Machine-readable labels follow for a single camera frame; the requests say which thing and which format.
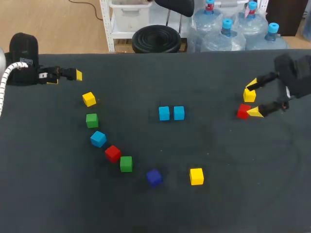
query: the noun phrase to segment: cube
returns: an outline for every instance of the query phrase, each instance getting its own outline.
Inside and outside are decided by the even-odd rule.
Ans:
[[[159,116],[160,120],[169,120],[170,119],[170,109],[168,106],[159,107]]]
[[[163,179],[160,172],[157,169],[153,169],[147,172],[147,180],[151,187],[156,187],[162,183]]]
[[[256,99],[256,92],[255,90],[250,91],[247,88],[245,88],[243,93],[244,102],[255,102]]]
[[[132,172],[133,171],[133,160],[131,156],[122,156],[120,159],[120,170],[121,172]]]
[[[190,169],[190,182],[191,185],[201,185],[204,183],[204,175],[202,168]]]
[[[112,163],[116,163],[121,158],[121,151],[115,146],[111,146],[105,150],[105,154],[107,159]]]
[[[185,109],[184,106],[174,107],[174,120],[184,120],[185,119]]]
[[[249,114],[247,113],[248,110],[250,110],[252,107],[246,104],[241,104],[238,110],[237,117],[240,119],[248,119]]]
[[[86,125],[89,129],[98,127],[98,117],[96,113],[86,115]]]
[[[106,141],[106,135],[99,131],[96,131],[91,137],[91,143],[99,148],[102,147]]]
[[[95,96],[92,92],[88,92],[84,95],[82,95],[83,101],[86,104],[87,107],[90,107],[94,104],[96,104]]]

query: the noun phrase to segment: black cable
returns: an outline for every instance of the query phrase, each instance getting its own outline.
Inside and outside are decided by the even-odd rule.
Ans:
[[[68,0],[68,1],[70,1],[70,2],[72,2],[72,3],[89,4],[89,5],[93,6],[93,7],[94,7],[94,10],[95,10],[95,16],[96,16],[96,18],[97,18],[98,20],[101,20],[101,21],[103,20],[102,18],[98,18],[98,16],[97,16],[97,11],[96,11],[96,7],[95,7],[92,3],[84,2],[84,1],[72,1],[72,0]]]

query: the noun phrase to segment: yellow cube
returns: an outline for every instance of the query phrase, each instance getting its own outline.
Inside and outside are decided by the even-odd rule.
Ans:
[[[96,104],[95,96],[93,95],[92,92],[88,92],[82,95],[82,98],[87,107]]]
[[[204,175],[202,168],[190,169],[190,182],[191,185],[201,185],[204,183]]]
[[[244,102],[255,102],[256,99],[256,92],[255,90],[250,91],[247,88],[245,88],[243,93]]]

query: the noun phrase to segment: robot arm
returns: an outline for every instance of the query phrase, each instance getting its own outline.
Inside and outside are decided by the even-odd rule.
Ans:
[[[252,96],[255,101],[256,89],[274,80],[278,82],[277,100],[247,111],[252,117],[266,117],[279,109],[286,111],[289,109],[290,100],[311,94],[311,56],[304,56],[294,61],[289,55],[284,54],[275,59],[275,68],[276,72],[258,76],[245,88],[244,100]]]

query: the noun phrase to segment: dark tabletop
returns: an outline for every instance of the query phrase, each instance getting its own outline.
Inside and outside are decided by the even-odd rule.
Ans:
[[[311,227],[311,96],[267,118],[236,119],[244,87],[284,51],[42,55],[83,82],[8,86],[0,118],[1,233],[302,233]],[[291,50],[293,58],[310,54]],[[87,108],[82,95],[93,92]],[[273,84],[256,106],[277,97]],[[159,122],[159,106],[185,106]],[[86,127],[133,173],[121,173]],[[205,182],[191,186],[189,170]],[[151,188],[157,168],[163,184]]]

